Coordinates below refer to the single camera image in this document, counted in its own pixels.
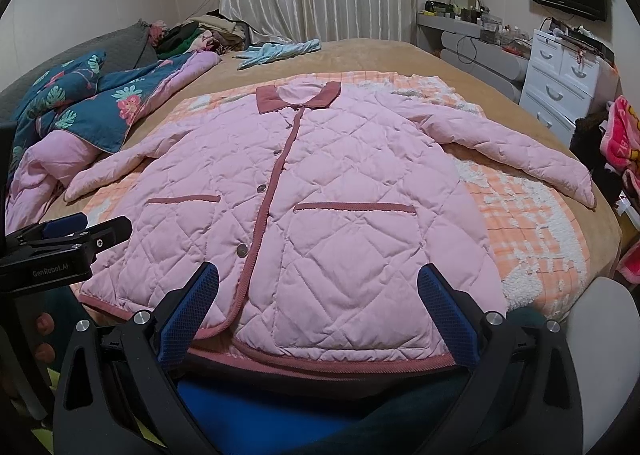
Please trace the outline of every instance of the light blue cloth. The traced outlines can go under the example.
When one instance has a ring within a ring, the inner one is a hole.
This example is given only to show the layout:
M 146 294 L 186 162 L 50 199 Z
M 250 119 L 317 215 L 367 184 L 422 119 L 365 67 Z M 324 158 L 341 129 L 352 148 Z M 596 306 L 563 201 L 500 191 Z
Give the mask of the light blue cloth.
M 285 60 L 293 56 L 300 56 L 307 52 L 320 50 L 320 40 L 315 39 L 305 43 L 293 43 L 281 45 L 279 43 L 265 43 L 262 47 L 249 47 L 246 51 L 236 54 L 236 58 L 244 61 L 238 65 L 238 70 L 247 69 L 254 65 L 271 63 L 272 61 Z

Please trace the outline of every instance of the gray quilted cushion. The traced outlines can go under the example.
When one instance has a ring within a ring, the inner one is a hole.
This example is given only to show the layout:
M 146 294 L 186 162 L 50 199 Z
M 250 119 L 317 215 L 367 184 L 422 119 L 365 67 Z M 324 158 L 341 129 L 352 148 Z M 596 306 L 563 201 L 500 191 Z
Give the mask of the gray quilted cushion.
M 60 65 L 94 50 L 104 50 L 107 59 L 101 74 L 144 67 L 158 60 L 156 51 L 148 43 L 149 28 L 142 20 L 130 27 L 98 36 L 76 45 L 30 70 L 0 92 L 0 121 L 11 117 L 22 96 L 33 82 L 51 67 Z

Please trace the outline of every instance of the white drawer cabinet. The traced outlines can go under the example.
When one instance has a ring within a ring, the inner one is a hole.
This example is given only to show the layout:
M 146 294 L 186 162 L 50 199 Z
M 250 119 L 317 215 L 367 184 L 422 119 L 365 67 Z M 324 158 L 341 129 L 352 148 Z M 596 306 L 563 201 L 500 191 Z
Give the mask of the white drawer cabinet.
M 613 101 L 618 80 L 602 58 L 536 31 L 520 105 L 569 146 L 575 120 Z

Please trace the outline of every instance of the drawer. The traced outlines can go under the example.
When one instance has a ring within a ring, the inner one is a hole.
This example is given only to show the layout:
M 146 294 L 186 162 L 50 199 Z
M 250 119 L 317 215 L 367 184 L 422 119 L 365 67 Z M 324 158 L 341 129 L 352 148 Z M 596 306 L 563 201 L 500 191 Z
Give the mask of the drawer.
M 580 88 L 560 83 L 538 64 L 529 67 L 524 90 L 532 90 L 552 106 L 559 114 L 575 122 L 589 112 L 592 98 Z
M 552 39 L 536 34 L 531 48 L 531 60 L 559 74 L 562 67 L 562 45 Z
M 562 114 L 558 114 L 535 92 L 523 92 L 520 105 L 551 130 L 560 142 L 569 148 L 571 138 L 575 131 L 575 125 L 570 120 Z
M 592 54 L 582 56 L 578 63 L 578 53 L 571 49 L 565 49 L 562 56 L 560 80 L 580 88 L 591 97 L 596 91 L 600 64 Z

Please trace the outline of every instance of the orange plaid blanket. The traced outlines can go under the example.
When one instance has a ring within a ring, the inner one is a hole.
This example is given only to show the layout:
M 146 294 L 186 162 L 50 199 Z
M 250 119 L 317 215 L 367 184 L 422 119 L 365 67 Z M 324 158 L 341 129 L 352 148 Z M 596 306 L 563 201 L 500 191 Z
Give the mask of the orange plaid blanket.
M 253 94 L 257 86 L 284 85 L 299 78 L 388 88 L 485 117 L 480 106 L 466 102 L 438 77 L 408 78 L 395 72 L 362 71 L 301 74 L 185 99 L 163 124 Z M 548 318 L 562 317 L 589 282 L 589 251 L 571 209 L 553 188 L 519 170 L 461 146 L 445 149 L 484 216 L 510 309 L 531 305 Z M 146 164 L 96 192 L 84 210 L 90 224 L 110 218 Z

